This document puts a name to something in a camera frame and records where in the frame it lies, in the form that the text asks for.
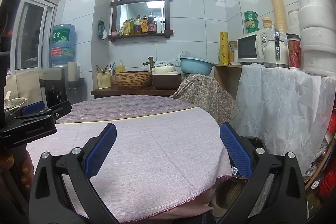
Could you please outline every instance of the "blue plastic basin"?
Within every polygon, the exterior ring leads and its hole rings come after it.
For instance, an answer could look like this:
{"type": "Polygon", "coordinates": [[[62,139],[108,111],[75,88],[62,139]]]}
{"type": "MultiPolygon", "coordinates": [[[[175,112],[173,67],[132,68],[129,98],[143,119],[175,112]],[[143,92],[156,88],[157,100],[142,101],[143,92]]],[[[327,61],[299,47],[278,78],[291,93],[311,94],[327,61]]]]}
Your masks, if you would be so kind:
{"type": "Polygon", "coordinates": [[[204,59],[181,57],[181,71],[184,73],[197,73],[208,76],[215,65],[204,59]]]}

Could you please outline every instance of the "black cup lid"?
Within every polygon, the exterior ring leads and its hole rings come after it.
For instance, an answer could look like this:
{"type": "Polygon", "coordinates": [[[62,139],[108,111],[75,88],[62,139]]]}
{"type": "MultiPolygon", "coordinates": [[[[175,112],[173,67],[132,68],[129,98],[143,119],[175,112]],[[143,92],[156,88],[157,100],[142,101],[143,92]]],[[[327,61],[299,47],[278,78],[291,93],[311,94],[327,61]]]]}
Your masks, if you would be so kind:
{"type": "Polygon", "coordinates": [[[299,39],[299,40],[301,40],[300,39],[300,36],[298,36],[297,34],[291,34],[291,33],[289,33],[288,35],[287,35],[287,40],[290,40],[290,39],[299,39]]]}

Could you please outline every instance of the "yellow roll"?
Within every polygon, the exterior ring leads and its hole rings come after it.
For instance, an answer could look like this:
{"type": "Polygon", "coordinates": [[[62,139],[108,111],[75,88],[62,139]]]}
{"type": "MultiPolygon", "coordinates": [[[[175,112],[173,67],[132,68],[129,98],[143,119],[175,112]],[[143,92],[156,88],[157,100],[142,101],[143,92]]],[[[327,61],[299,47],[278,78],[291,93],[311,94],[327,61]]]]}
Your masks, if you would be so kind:
{"type": "Polygon", "coordinates": [[[227,32],[219,33],[219,41],[220,41],[220,63],[223,65],[229,64],[229,38],[227,32]]]}
{"type": "Polygon", "coordinates": [[[275,17],[275,26],[280,32],[287,32],[287,21],[285,14],[285,6],[283,0],[272,0],[273,12],[275,17]]]}

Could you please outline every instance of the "paisley fabric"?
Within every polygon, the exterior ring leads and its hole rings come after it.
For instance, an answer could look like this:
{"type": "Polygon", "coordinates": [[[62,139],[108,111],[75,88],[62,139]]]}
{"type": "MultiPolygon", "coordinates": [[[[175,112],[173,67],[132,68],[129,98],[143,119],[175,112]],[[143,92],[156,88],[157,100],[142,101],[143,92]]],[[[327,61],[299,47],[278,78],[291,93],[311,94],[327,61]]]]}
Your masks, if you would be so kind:
{"type": "Polygon", "coordinates": [[[219,125],[231,120],[236,105],[215,78],[198,74],[185,75],[178,90],[170,97],[201,107],[219,125]]]}

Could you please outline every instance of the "red paper cup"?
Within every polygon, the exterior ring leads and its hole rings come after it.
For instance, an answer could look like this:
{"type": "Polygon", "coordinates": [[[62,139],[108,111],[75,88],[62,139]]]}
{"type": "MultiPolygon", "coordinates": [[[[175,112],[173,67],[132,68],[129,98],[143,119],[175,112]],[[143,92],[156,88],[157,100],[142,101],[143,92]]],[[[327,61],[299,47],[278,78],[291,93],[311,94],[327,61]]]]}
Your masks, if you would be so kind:
{"type": "Polygon", "coordinates": [[[288,52],[289,52],[289,68],[300,69],[301,65],[301,48],[300,39],[288,39],[288,52]]]}

